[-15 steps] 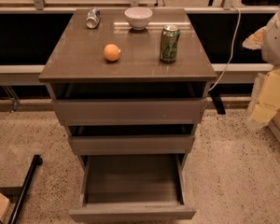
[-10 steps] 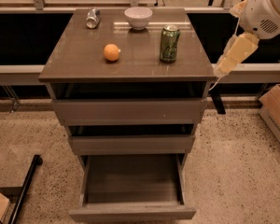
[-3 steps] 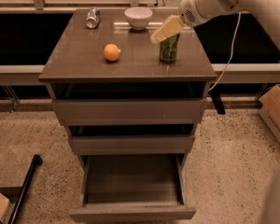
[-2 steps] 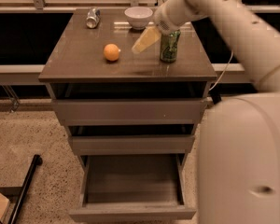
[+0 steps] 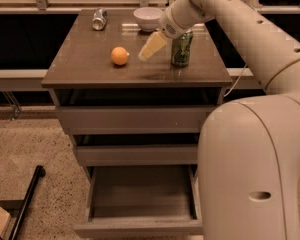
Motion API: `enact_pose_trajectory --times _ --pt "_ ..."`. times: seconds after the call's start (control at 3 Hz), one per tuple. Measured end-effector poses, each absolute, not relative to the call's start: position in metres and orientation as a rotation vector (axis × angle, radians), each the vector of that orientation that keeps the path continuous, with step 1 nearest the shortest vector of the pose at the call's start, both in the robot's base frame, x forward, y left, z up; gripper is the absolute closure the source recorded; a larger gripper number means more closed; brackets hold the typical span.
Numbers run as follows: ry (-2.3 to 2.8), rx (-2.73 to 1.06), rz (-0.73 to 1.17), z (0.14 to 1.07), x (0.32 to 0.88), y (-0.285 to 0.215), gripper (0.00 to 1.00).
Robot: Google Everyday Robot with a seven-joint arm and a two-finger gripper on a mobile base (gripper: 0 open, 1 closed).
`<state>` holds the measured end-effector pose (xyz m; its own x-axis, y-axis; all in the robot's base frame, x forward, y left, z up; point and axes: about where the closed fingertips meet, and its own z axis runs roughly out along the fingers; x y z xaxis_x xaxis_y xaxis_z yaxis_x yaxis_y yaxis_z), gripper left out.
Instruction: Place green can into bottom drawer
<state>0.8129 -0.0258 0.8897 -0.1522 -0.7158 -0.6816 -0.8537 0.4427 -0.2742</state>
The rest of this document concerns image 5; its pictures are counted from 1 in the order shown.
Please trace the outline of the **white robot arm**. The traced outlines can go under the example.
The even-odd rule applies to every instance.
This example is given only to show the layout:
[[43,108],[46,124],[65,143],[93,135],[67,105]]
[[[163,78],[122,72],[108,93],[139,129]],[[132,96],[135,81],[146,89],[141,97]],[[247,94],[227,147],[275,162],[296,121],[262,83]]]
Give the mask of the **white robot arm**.
[[300,42],[242,0],[176,0],[177,38],[212,16],[264,90],[215,109],[198,145],[204,240],[300,240]]

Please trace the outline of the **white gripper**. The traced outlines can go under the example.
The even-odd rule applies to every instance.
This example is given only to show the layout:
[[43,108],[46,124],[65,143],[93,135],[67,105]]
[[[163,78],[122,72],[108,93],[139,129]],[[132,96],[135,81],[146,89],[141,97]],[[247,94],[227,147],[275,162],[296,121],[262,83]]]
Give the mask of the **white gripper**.
[[189,26],[182,27],[177,24],[173,18],[172,9],[170,7],[163,12],[158,21],[158,25],[160,31],[153,32],[149,36],[138,54],[138,58],[141,61],[148,60],[159,50],[165,47],[167,45],[167,38],[177,39],[190,29]]

